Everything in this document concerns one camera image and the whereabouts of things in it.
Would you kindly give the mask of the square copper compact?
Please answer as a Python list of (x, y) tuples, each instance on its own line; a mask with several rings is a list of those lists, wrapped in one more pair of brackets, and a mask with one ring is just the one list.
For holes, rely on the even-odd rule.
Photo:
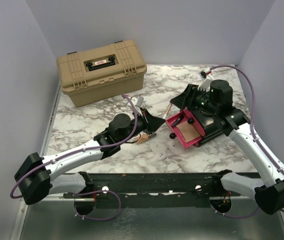
[(187, 123), (187, 121), (178, 124), (177, 129), (180, 131), (186, 143), (200, 137), (200, 134), (197, 132), (195, 127), (192, 124)]

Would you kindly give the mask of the beige concealer tube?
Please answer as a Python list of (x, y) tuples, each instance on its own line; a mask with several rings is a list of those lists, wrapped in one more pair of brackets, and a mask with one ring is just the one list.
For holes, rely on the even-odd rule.
[(144, 143), (144, 142), (146, 142), (146, 141), (148, 141), (148, 140), (150, 140), (150, 139), (152, 139), (156, 136), (157, 136), (156, 133), (153, 133), (153, 134), (144, 133), (144, 134), (141, 135), (141, 138), (136, 142), (136, 144), (137, 145), (142, 144), (142, 143)]

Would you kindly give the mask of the black makeup drawer organizer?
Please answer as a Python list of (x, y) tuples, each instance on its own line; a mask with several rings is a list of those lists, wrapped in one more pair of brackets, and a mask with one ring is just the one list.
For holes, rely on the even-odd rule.
[(191, 111), (191, 112), (197, 118), (197, 120), (202, 125), (206, 133), (203, 139), (199, 141), (199, 146), (215, 139), (216, 137), (220, 135), (223, 135), (223, 132), (217, 127), (216, 123), (214, 122), (211, 116), (201, 113), (198, 110)]

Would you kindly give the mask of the pink drawer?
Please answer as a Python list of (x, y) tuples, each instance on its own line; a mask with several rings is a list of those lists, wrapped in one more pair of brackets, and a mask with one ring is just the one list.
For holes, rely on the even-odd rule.
[(197, 118), (193, 115), (191, 111), (189, 111), (187, 108), (183, 110), (185, 116), (187, 119), (191, 119), (192, 125), (195, 127), (197, 132), (200, 134), (200, 136), (204, 137), (206, 135), (204, 128), (202, 125), (198, 122)]
[(204, 128), (194, 115), (187, 109), (166, 119), (166, 125), (171, 131), (170, 138), (177, 139), (183, 149), (199, 146), (199, 141), (206, 135)]

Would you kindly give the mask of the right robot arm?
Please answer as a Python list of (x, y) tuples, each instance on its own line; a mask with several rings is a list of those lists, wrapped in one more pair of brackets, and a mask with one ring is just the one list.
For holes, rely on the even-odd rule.
[(249, 178), (228, 171), (211, 183), (212, 192), (227, 191), (254, 199), (258, 207), (272, 215), (284, 209), (284, 164), (257, 135), (253, 120), (233, 105), (233, 88), (225, 80), (214, 80), (208, 90), (189, 84), (170, 102), (183, 111), (188, 123), (196, 123), (195, 113), (212, 118), (218, 131), (244, 152), (260, 178)]

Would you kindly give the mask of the black mascara stick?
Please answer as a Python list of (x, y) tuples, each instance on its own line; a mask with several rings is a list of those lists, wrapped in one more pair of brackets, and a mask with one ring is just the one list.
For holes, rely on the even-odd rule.
[(183, 115), (179, 116), (171, 125), (171, 127), (176, 127), (181, 121), (182, 119), (184, 118)]

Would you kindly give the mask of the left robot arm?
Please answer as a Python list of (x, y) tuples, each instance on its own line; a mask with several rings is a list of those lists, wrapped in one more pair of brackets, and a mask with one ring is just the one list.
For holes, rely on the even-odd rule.
[(134, 119), (125, 113), (117, 114), (108, 127), (88, 142), (73, 149), (47, 156), (30, 154), (14, 175), (15, 189), (27, 205), (40, 202), (57, 193), (75, 193), (87, 197), (92, 184), (81, 173), (66, 176), (66, 172), (86, 163), (108, 158), (121, 149), (121, 145), (141, 132), (155, 133), (165, 123), (145, 108), (135, 113)]

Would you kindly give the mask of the pink top drawer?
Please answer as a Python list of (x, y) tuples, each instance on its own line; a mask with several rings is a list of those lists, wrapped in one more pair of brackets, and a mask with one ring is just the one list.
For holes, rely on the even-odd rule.
[(204, 137), (206, 135), (204, 128), (202, 125), (198, 122), (197, 118), (193, 115), (191, 111), (189, 111), (187, 108), (183, 110), (185, 116), (187, 119), (191, 119), (192, 125), (195, 127), (197, 132), (200, 134), (200, 136)]

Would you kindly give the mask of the slim concealer tube white cap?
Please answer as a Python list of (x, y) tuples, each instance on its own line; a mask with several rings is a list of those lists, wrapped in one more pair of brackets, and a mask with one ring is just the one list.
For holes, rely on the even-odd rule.
[(164, 114), (163, 114), (163, 119), (166, 119), (166, 118), (167, 118), (167, 115), (168, 115), (168, 113), (170, 112), (171, 107), (172, 107), (172, 104), (169, 103), (168, 106), (167, 106), (167, 108), (166, 108), (166, 110), (165, 110), (165, 112), (164, 112)]

